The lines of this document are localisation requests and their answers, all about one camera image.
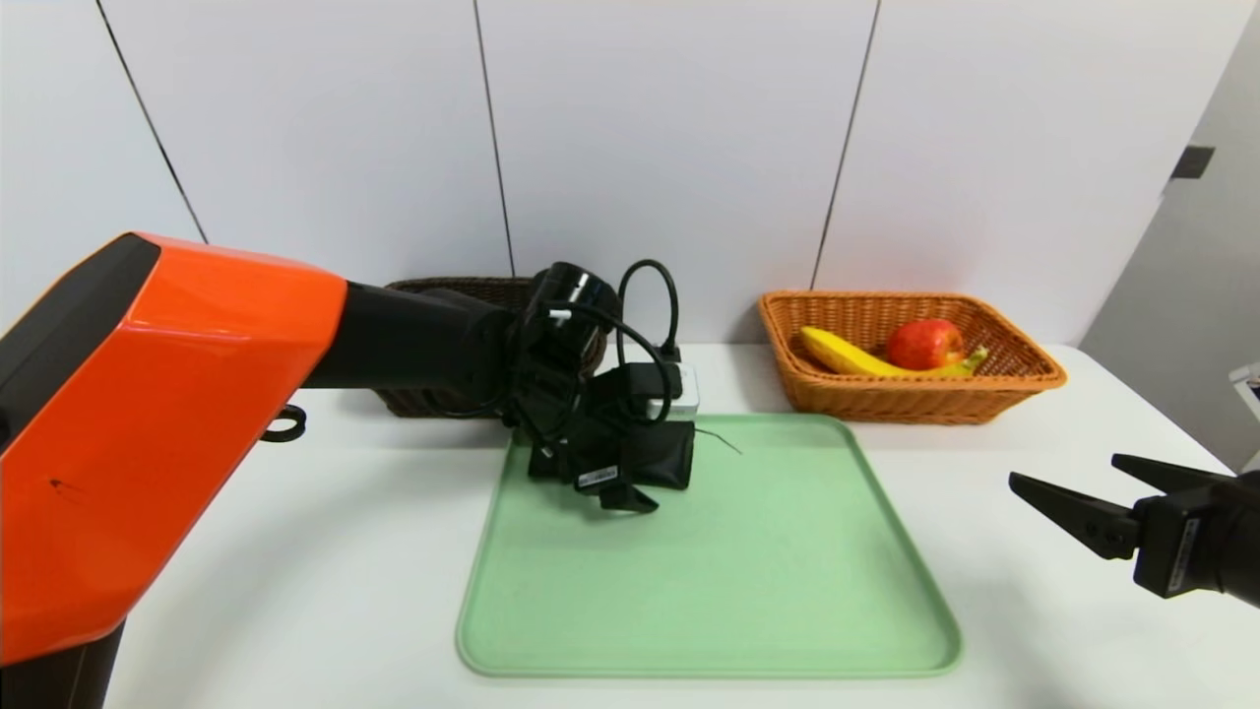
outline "banana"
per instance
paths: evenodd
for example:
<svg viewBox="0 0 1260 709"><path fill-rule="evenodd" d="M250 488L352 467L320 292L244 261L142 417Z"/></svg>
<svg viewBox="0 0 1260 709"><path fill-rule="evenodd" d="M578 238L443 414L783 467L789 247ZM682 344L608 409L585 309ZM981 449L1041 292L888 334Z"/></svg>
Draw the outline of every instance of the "banana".
<svg viewBox="0 0 1260 709"><path fill-rule="evenodd" d="M966 360L937 368L935 370L903 370L874 358L852 341L832 334L824 329L804 326L800 327L800 336L805 341L805 348L814 358L818 358L832 372L840 375L858 375L867 378L969 378L975 374L975 369L989 356L989 350L978 348Z"/></svg>

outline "white wall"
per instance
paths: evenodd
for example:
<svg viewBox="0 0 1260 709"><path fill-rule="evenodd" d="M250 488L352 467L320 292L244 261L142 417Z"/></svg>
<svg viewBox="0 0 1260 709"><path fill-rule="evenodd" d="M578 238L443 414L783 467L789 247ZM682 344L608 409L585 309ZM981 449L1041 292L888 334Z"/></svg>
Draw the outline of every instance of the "white wall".
<svg viewBox="0 0 1260 709"><path fill-rule="evenodd" d="M1254 0L480 0L489 86L471 0L103 3L213 243L507 275L505 199L519 272L658 257L714 340L760 335L827 225L820 287L963 290L1075 341ZM10 8L0 275L29 300L102 232L193 228L92 3ZM660 295L629 309L654 337Z"/></svg>
<svg viewBox="0 0 1260 709"><path fill-rule="evenodd" d="M0 6L0 332L120 232L198 238L92 0Z"/></svg>
<svg viewBox="0 0 1260 709"><path fill-rule="evenodd" d="M1260 448L1228 379L1260 361L1260 13L1194 141L1217 147L1207 174L1168 185L1081 346L1241 470Z"/></svg>
<svg viewBox="0 0 1260 709"><path fill-rule="evenodd" d="M509 275L471 0L105 0L212 243Z"/></svg>
<svg viewBox="0 0 1260 709"><path fill-rule="evenodd" d="M816 285L963 291L1077 341L1252 3L883 0Z"/></svg>
<svg viewBox="0 0 1260 709"><path fill-rule="evenodd" d="M664 261L679 336L762 336L809 287L876 0L480 0L518 269ZM626 319L656 340L644 271Z"/></svg>

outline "power strip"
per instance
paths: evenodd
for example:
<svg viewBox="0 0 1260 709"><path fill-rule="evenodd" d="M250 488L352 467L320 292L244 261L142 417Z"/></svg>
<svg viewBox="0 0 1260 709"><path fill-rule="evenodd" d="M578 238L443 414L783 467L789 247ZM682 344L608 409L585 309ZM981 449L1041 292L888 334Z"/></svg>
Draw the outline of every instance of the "power strip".
<svg viewBox="0 0 1260 709"><path fill-rule="evenodd" d="M701 389L699 382L696 378L696 368L687 363L679 363L677 365L665 365L667 368L678 368L678 379L683 384L683 392L669 404L669 419L670 422L694 422L696 413L701 408ZM649 419L655 419L660 414L660 408L664 402L660 399L648 400L646 416Z"/></svg>

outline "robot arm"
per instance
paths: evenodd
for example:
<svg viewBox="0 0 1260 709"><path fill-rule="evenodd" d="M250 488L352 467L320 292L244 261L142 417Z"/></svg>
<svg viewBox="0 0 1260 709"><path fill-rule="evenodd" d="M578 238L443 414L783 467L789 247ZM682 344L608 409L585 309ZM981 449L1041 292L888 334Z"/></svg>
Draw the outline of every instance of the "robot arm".
<svg viewBox="0 0 1260 709"><path fill-rule="evenodd" d="M580 375L620 314L611 286L568 263L541 273L518 314L270 256L117 238L0 339L0 665L117 628L249 450L302 433L305 414L287 407L300 388L485 403L525 429L552 477L578 487L620 437L646 426L626 406L641 399L641 382ZM638 378L649 397L678 379L660 373ZM294 427L268 432L276 419ZM600 455L561 450L570 443ZM629 476L578 491L605 508L655 508Z"/></svg>
<svg viewBox="0 0 1260 709"><path fill-rule="evenodd" d="M1121 455L1111 466L1166 495L1129 509L1019 474L1009 485L1099 557L1137 552L1134 583L1162 598L1211 589L1260 607L1260 471L1231 477Z"/></svg>

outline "orange wicker basket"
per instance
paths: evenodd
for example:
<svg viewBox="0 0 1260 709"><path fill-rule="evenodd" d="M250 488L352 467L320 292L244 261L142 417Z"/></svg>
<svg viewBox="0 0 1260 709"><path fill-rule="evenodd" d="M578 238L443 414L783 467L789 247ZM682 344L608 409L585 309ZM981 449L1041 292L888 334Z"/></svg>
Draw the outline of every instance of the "orange wicker basket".
<svg viewBox="0 0 1260 709"><path fill-rule="evenodd" d="M775 346L779 377L798 412L852 422L983 424L1048 389L1067 374L1019 327L988 303L945 292L827 292L781 290L761 296L761 317ZM989 348L971 378L864 378L837 375L810 358L800 327L834 331L881 354L900 325L944 317L963 330L968 348Z"/></svg>

